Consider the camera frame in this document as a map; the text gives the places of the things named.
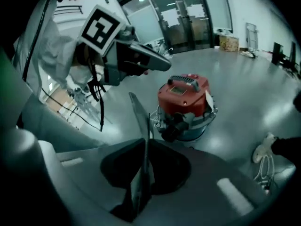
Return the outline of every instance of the person's leg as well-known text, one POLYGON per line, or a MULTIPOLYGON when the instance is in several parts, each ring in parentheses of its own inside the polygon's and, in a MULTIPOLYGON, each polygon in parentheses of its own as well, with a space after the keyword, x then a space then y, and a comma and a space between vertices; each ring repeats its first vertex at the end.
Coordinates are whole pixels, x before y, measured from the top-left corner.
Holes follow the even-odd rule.
POLYGON ((277 139, 272 145, 271 149, 275 155, 281 155, 290 160, 296 168, 300 164, 300 155, 298 150, 301 146, 301 137, 289 139, 277 139))
POLYGON ((255 149, 252 159, 253 162, 259 163, 265 155, 274 153, 290 160, 298 168, 298 146, 301 146, 301 137, 279 139, 272 133, 268 133, 263 142, 255 149))
POLYGON ((293 100, 293 104, 296 107, 297 111, 301 113, 301 91, 298 93, 296 98, 293 100))

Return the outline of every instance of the red vacuum cleaner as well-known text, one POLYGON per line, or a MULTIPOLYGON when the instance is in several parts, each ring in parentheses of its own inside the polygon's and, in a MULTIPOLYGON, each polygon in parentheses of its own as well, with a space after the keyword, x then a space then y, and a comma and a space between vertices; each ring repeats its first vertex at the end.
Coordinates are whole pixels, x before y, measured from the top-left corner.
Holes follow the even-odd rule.
POLYGON ((218 111, 208 79, 197 74, 170 77, 159 90, 158 101, 157 117, 152 120, 168 142, 200 138, 218 111))

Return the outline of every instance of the white sneaker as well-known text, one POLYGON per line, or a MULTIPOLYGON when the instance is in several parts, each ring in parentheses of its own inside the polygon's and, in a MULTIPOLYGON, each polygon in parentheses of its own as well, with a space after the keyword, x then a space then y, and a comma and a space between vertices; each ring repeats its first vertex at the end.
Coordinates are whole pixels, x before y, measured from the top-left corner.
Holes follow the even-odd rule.
POLYGON ((271 146, 276 140, 277 137, 269 132, 264 138, 263 142, 258 147, 256 147, 255 151, 253 152, 253 162, 259 163, 265 155, 272 154, 271 146))

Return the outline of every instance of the window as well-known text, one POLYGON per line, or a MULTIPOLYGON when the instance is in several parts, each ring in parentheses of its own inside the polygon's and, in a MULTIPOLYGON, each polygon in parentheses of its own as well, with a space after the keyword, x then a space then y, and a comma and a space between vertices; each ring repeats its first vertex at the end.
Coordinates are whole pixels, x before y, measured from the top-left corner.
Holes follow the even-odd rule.
POLYGON ((195 43, 210 47, 210 25, 204 0, 183 0, 190 18, 195 43))
POLYGON ((162 30, 148 0, 131 0, 122 8, 127 13, 131 25, 135 27, 135 33, 141 43, 163 39, 162 30))
POLYGON ((227 0, 206 0, 211 19, 213 30, 225 29, 232 31, 231 14, 227 0))
POLYGON ((49 92, 52 90, 52 83, 49 84, 49 92))

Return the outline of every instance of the gray floor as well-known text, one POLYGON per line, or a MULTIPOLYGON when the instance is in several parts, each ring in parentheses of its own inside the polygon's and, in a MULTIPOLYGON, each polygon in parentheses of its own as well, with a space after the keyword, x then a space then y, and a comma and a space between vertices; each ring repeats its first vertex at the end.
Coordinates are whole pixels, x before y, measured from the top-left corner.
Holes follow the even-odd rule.
MULTIPOLYGON (((134 92, 151 113, 158 104, 158 89, 171 75, 181 73, 207 77, 219 108, 215 120, 192 146, 218 155, 247 176, 257 173, 258 165, 251 163, 251 155, 268 131, 283 138, 301 136, 301 113, 292 103, 300 83, 264 58, 253 60, 218 49, 176 54, 167 72, 124 79, 105 95, 105 115, 109 121, 105 121, 103 132, 87 124, 81 131, 108 144, 139 138, 128 93, 134 92)), ((276 172, 281 172, 276 174, 276 182, 281 185, 294 167, 281 156, 274 158, 276 172)))

